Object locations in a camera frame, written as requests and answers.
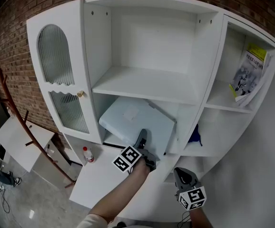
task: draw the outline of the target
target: black and white marker cube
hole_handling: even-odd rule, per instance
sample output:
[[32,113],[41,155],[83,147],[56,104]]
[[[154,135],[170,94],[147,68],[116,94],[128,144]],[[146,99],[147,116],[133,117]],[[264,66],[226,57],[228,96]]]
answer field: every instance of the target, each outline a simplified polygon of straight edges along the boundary
[[112,161],[112,163],[121,171],[130,170],[139,160],[142,154],[135,148],[128,146]]
[[205,201],[206,193],[204,187],[182,192],[179,195],[179,202],[186,210],[199,208],[204,205]]

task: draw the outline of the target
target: white wall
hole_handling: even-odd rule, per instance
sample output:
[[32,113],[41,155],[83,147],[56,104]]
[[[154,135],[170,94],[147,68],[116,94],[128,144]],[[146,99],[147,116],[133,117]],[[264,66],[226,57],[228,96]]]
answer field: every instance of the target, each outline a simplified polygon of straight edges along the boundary
[[215,228],[275,228],[275,76],[254,120],[203,184]]

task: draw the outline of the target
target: door knob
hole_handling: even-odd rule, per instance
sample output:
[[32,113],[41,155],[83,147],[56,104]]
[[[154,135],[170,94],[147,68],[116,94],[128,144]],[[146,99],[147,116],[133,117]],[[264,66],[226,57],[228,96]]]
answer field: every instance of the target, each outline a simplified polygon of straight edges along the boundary
[[81,91],[79,91],[79,92],[77,93],[77,96],[78,96],[78,97],[82,97],[82,96],[83,96],[83,94],[84,94],[84,91],[83,91],[83,90],[81,90]]

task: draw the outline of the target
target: ribbed glass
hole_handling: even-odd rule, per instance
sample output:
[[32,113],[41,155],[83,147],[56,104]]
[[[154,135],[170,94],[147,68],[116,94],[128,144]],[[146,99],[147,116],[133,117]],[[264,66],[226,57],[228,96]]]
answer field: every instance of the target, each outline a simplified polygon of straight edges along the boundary
[[51,92],[55,108],[62,124],[70,129],[83,133],[89,133],[88,127],[82,113],[79,98],[76,95]]
[[41,31],[38,50],[47,82],[74,84],[68,41],[58,26],[47,25]]

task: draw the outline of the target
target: concrete floor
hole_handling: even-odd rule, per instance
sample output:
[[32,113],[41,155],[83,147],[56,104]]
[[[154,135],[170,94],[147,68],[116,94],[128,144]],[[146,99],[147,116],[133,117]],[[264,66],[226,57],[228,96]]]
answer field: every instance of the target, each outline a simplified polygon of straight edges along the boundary
[[[72,169],[79,172],[80,166],[73,165]],[[14,177],[20,177],[25,173],[12,158],[4,165],[3,171],[12,171]],[[0,192],[0,228],[75,228],[88,214],[89,209],[70,201],[71,192],[72,188],[59,190],[34,172],[26,173],[19,186],[5,190],[5,199],[10,205],[9,214],[3,211]],[[113,227],[121,220],[127,225],[177,227],[176,223],[154,223],[123,218],[116,218],[109,227]]]

